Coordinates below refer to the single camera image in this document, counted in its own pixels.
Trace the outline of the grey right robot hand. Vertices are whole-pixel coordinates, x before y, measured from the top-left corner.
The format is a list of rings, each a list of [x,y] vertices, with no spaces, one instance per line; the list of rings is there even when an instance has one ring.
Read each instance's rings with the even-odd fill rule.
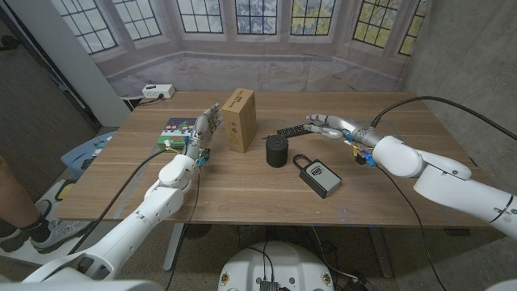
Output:
[[[303,129],[311,133],[318,133],[331,140],[345,139],[355,141],[367,147],[375,147],[384,138],[374,129],[367,129],[353,120],[346,120],[338,116],[311,114],[306,116]]]

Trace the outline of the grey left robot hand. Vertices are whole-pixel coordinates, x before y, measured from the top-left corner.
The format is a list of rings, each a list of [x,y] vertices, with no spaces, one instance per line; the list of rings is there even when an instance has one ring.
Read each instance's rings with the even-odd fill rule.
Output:
[[[220,104],[214,103],[197,117],[184,154],[196,160],[211,143],[212,136],[222,123]]]

